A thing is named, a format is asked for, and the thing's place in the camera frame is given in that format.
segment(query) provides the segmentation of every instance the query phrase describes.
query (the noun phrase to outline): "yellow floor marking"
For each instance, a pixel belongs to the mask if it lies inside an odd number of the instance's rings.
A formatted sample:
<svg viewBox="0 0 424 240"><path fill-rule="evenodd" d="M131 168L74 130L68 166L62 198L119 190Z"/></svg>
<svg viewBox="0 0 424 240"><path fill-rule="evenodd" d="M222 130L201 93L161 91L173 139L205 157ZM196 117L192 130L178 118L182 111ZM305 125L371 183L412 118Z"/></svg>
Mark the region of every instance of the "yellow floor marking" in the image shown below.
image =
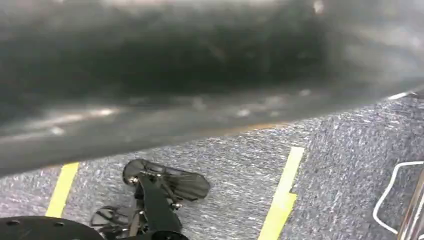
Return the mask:
<svg viewBox="0 0 424 240"><path fill-rule="evenodd" d="M60 218L65 208L65 204L68 198L69 191L71 189L72 182L78 171L78 162L69 163L62 167L59 178L56 182L53 194L50 198L50 204L48 205L47 217Z"/></svg>
<svg viewBox="0 0 424 240"><path fill-rule="evenodd" d="M292 212L297 195L290 193L305 149L292 147L258 240L277 240Z"/></svg>

